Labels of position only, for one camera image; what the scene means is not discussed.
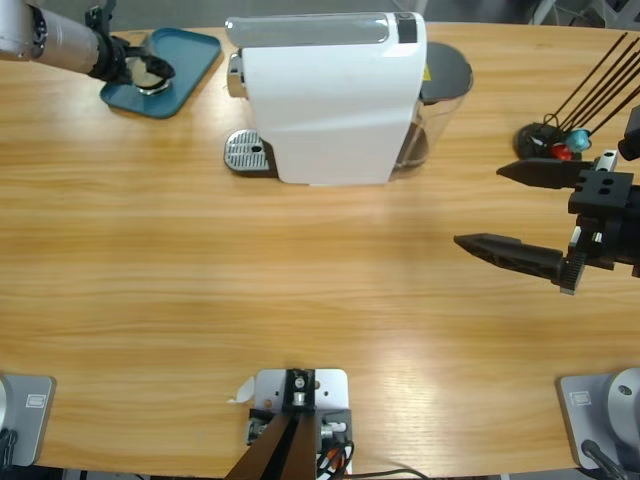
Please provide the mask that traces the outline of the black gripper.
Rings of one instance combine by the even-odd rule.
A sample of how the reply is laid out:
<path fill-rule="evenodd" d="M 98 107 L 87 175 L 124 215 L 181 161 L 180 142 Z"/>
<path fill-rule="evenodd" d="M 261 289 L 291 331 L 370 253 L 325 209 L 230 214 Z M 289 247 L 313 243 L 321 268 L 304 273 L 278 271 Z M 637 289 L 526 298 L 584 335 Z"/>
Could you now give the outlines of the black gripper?
<path fill-rule="evenodd" d="M 573 295 L 584 269 L 630 265 L 639 276 L 639 186 L 634 175 L 615 170 L 619 152 L 604 151 L 594 162 L 528 158 L 496 173 L 518 183 L 572 189 L 568 212 L 576 216 L 567 255 L 490 233 L 456 235 L 454 242 L 496 267 L 549 280 Z"/>
<path fill-rule="evenodd" d="M 141 58 L 147 74 L 162 80 L 175 76 L 174 68 L 164 59 L 150 55 L 144 46 L 131 46 L 122 38 L 103 33 L 95 34 L 98 40 L 98 59 L 88 75 L 110 84 L 130 84 L 131 72 L 126 58 Z"/>

